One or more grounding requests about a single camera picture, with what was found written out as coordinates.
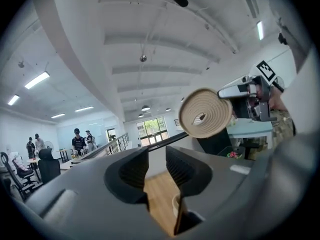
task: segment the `ceiling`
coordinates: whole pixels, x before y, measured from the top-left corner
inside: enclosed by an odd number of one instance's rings
[[[20,68],[18,63],[22,61],[24,67]],[[49,73],[49,78],[31,89],[25,88],[28,82],[44,71]],[[39,24],[17,45],[1,70],[0,93],[0,107],[52,122],[106,110],[69,71]],[[18,95],[20,99],[9,106],[13,95]],[[89,106],[94,108],[75,112]],[[65,116],[51,118],[58,114]]]
[[[105,56],[127,121],[143,105],[151,107],[146,117],[178,108],[195,77],[260,41],[259,20],[266,36],[276,29],[267,0],[258,0],[257,19],[244,0],[189,0],[187,8],[172,0],[98,3]]]
[[[172,0],[97,0],[103,60],[112,70],[125,120],[136,120],[143,105],[151,107],[146,117],[179,108],[195,78],[260,42],[259,20],[265,36],[274,33],[268,1],[257,1],[260,14],[253,19],[245,0],[189,0],[186,8]],[[107,110],[56,53],[32,1],[16,18],[1,43],[0,106],[55,122],[77,116],[74,110],[81,107],[94,106],[81,116]],[[18,67],[21,61],[24,68]],[[50,78],[27,90],[25,84],[44,70]],[[14,94],[21,98],[8,106]],[[66,116],[51,119],[61,113]]]

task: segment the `white wall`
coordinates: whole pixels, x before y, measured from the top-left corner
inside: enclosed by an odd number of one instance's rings
[[[168,112],[165,114],[159,114],[155,116],[150,116],[146,118],[139,118],[139,120],[131,121],[131,122],[125,122],[124,123],[124,130],[129,135],[129,140],[132,141],[132,147],[137,148],[138,144],[141,144],[140,136],[138,132],[137,123],[155,119],[155,118],[161,118],[164,117],[166,129],[168,131],[169,137],[172,137],[174,135],[177,135],[179,133],[182,133],[182,130],[177,130],[175,119],[177,119],[177,113],[176,112]]]
[[[39,134],[44,141],[50,141],[53,144],[53,157],[60,158],[59,153],[56,152],[59,150],[57,127],[53,124],[26,119],[1,110],[0,129],[0,150],[2,152],[6,152],[7,146],[10,146],[11,151],[19,152],[22,159],[26,161],[29,159],[26,149],[29,137],[32,137],[34,143],[35,134]]]
[[[114,128],[117,137],[125,133],[123,122],[111,112],[95,112],[57,124],[58,141],[61,149],[72,148],[75,128],[79,128],[82,137],[87,136],[86,130],[89,130],[95,137],[95,143],[101,146],[105,145],[108,141],[105,130]]]

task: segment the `rolled tape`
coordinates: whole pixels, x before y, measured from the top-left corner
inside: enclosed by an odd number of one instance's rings
[[[195,119],[205,114],[200,124]],[[232,117],[229,100],[219,99],[217,92],[210,88],[200,88],[183,100],[179,110],[182,129],[194,138],[209,138],[227,127]]]

